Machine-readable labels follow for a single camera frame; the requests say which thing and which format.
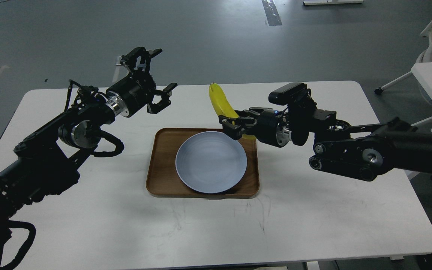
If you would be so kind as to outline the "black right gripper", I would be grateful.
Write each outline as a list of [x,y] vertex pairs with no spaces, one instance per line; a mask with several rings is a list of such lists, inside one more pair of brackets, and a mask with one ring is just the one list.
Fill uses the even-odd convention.
[[223,133],[233,140],[257,140],[261,143],[275,147],[284,147],[289,141],[286,132],[287,116],[283,111],[265,109],[263,107],[250,107],[249,109],[235,110],[238,117],[219,115]]

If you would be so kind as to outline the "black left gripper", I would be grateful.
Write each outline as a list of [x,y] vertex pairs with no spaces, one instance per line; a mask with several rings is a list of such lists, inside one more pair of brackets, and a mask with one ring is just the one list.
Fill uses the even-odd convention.
[[[178,84],[170,83],[163,90],[158,90],[150,74],[151,60],[162,52],[161,48],[147,50],[145,47],[136,47],[121,56],[120,65],[127,69],[127,75],[106,90],[109,98],[106,104],[115,115],[129,118],[144,106],[149,114],[158,114],[170,106],[170,97]],[[154,97],[161,99],[153,103]]]

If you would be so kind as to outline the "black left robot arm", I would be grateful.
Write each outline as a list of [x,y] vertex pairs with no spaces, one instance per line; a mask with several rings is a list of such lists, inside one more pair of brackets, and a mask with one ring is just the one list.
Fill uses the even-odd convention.
[[27,136],[15,148],[17,160],[0,172],[0,270],[13,270],[34,242],[36,229],[11,217],[24,205],[60,195],[78,183],[79,167],[90,157],[120,155],[123,142],[104,130],[118,115],[131,117],[146,107],[157,114],[170,106],[171,83],[158,90],[151,60],[161,48],[134,48],[120,58],[128,74],[105,93],[70,80],[63,112]]

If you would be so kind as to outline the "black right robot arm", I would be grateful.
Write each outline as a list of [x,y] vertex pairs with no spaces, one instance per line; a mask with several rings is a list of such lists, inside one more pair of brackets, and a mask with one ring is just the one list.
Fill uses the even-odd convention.
[[310,167],[317,171],[373,181],[394,168],[432,176],[432,134],[396,117],[386,124],[350,125],[336,111],[317,108],[311,90],[303,82],[286,84],[271,92],[270,103],[283,110],[251,107],[235,110],[222,88],[212,83],[211,104],[223,133],[233,140],[246,138],[284,147],[303,146],[314,134]]

